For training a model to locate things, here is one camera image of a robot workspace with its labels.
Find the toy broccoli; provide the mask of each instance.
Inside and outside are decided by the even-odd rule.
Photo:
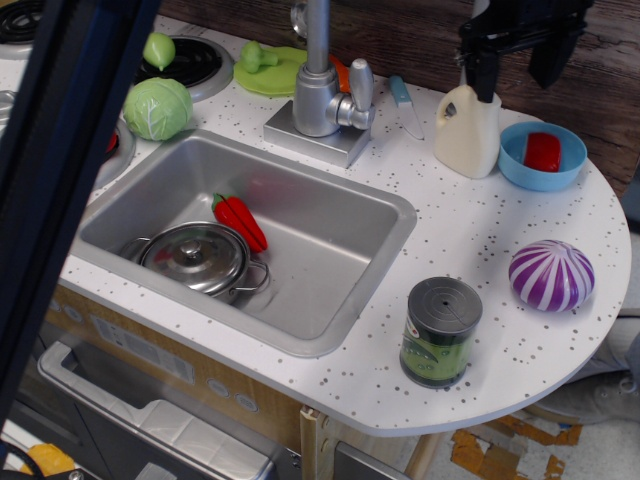
[[[247,42],[240,52],[240,64],[248,73],[256,73],[261,65],[271,67],[278,64],[278,55],[264,50],[258,42]]]

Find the red toy food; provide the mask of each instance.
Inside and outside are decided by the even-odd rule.
[[[253,253],[260,253],[267,249],[267,239],[262,229],[249,208],[238,197],[223,197],[215,193],[211,210],[216,220],[242,235]]]
[[[109,139],[109,145],[107,145],[107,153],[111,153],[111,151],[118,146],[118,134],[113,132],[111,138]]]
[[[561,157],[558,137],[544,132],[529,134],[523,162],[525,166],[543,172],[557,172],[560,170]]]

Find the green lettuce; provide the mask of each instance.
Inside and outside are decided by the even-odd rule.
[[[193,101],[181,83],[150,78],[129,91],[122,113],[135,135],[146,140],[168,140],[191,119]]]

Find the white speckled countertop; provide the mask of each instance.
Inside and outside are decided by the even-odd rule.
[[[164,33],[183,26],[166,18],[156,22]],[[246,41],[211,31],[202,36],[224,46],[235,59]],[[0,90],[18,88],[24,65],[0,60]],[[418,223],[412,235],[334,352],[313,359],[289,356],[73,255],[60,282],[372,435],[454,430],[534,402],[590,357],[622,305],[631,269],[622,208],[591,162],[574,185],[554,193],[518,188],[497,169],[482,180],[449,170],[432,154],[433,119],[442,94],[408,88],[423,121],[425,141],[402,130],[386,79],[376,77],[373,138],[349,170],[263,142],[263,124],[288,98],[252,94],[232,81],[219,94],[194,104],[189,128],[210,130],[399,194],[416,208]],[[528,119],[513,112],[501,114],[503,126]],[[133,165],[156,147],[139,140]],[[92,199],[109,186],[94,192]],[[511,291],[511,256],[541,239],[566,241],[591,260],[596,288],[580,308],[545,314],[524,305]],[[409,291],[434,276],[469,284],[484,308],[464,377],[439,390],[407,378],[398,358]]]

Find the stainless steel sink basin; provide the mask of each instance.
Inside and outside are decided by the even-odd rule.
[[[135,238],[215,221],[215,192],[242,198],[264,230],[269,249],[257,257],[271,270],[266,288],[227,305],[119,256]],[[414,208],[397,195],[193,130],[87,207],[72,253],[287,353],[315,357],[344,340],[415,223]]]

